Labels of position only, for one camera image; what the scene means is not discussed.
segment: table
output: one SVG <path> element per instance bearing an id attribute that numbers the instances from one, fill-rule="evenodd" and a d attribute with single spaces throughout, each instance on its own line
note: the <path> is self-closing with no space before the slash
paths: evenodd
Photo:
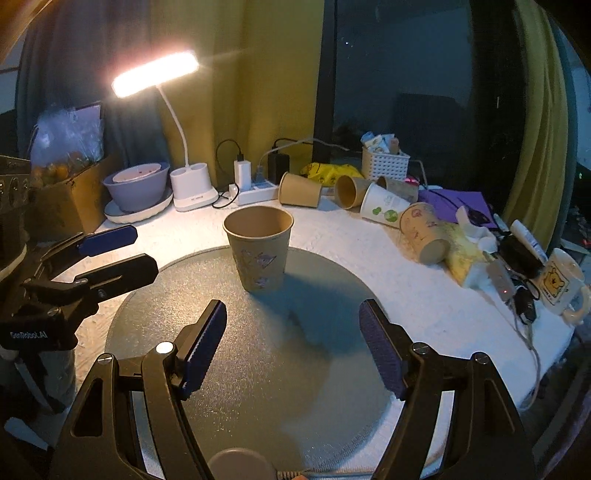
<path id="1" fill-rule="evenodd" d="M 275 201 L 265 202 L 279 206 Z M 169 206 L 158 216 L 137 224 L 134 245 L 86 258 L 57 278 L 75 275 L 139 253 L 155 258 L 159 267 L 185 255 L 228 244 L 224 218 L 236 207 L 211 207 L 180 213 Z M 284 206 L 295 219 L 290 245 L 323 255 L 357 275 L 377 296 L 392 323 L 404 327 L 414 341 L 431 345 L 443 355 L 470 358 L 476 351 L 490 355 L 513 401 L 519 405 L 535 383 L 535 360 L 513 330 L 513 316 L 491 284 L 481 290 L 461 288 L 441 265 L 416 262 L 408 242 L 396 229 L 361 219 L 323 197 L 318 209 Z M 99 231 L 116 227 L 106 221 Z M 106 335 L 125 296 L 100 305 L 77 331 L 78 385 L 105 348 Z M 573 329 L 537 302 L 534 345 L 546 372 L 566 350 Z M 444 393 L 426 472 L 435 470 L 443 453 L 453 394 Z M 392 402 L 372 439 L 342 465 L 343 471 L 374 468 L 392 435 L 402 410 Z"/>

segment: white woven basket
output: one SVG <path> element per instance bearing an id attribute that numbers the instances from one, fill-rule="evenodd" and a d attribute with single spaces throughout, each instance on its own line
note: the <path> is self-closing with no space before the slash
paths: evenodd
<path id="1" fill-rule="evenodd" d="M 410 155 L 400 152 L 400 155 L 390 153 L 370 153 L 363 149 L 361 173 L 367 180 L 377 180 L 380 177 L 404 180 L 407 176 Z"/>

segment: purple bowl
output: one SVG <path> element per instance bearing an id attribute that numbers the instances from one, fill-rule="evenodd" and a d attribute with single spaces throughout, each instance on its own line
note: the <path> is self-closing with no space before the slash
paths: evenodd
<path id="1" fill-rule="evenodd" d="M 113 201 L 123 212 L 135 213 L 156 205 L 166 188 L 170 165 L 160 162 L 160 170 L 140 179 L 115 182 L 113 177 L 119 172 L 109 175 L 103 181 Z"/>

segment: overturned paper cup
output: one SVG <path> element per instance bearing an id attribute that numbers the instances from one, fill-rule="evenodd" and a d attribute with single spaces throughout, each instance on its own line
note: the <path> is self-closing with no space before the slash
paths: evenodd
<path id="1" fill-rule="evenodd" d="M 281 287 L 293 224 L 294 218 L 285 210 L 263 205 L 242 208 L 226 217 L 223 229 L 244 290 Z"/>
<path id="2" fill-rule="evenodd" d="M 399 228 L 400 216 L 409 205 L 409 202 L 398 195 L 372 183 L 361 204 L 361 216 L 367 220 Z"/>
<path id="3" fill-rule="evenodd" d="M 420 202 L 411 205 L 400 218 L 400 229 L 424 265 L 443 261 L 450 242 L 432 205 Z"/>
<path id="4" fill-rule="evenodd" d="M 279 202 L 282 205 L 317 208 L 322 184 L 286 172 L 279 184 Z"/>
<path id="5" fill-rule="evenodd" d="M 377 183 L 383 189 L 398 195 L 400 198 L 410 203 L 415 203 L 418 200 L 418 185 L 407 183 L 402 180 L 394 180 L 386 177 L 378 178 Z"/>
<path id="6" fill-rule="evenodd" d="M 345 210 L 361 205 L 370 185 L 369 180 L 349 175 L 340 176 L 335 183 L 336 204 Z"/>

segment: glowing light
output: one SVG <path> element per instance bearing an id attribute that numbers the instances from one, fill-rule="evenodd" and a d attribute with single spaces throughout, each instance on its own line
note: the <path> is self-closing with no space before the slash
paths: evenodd
<path id="1" fill-rule="evenodd" d="M 146 88 L 160 85 L 183 75 L 193 73 L 199 62 L 192 51 L 166 55 L 119 75 L 112 83 L 113 91 L 119 98 L 138 93 Z"/>

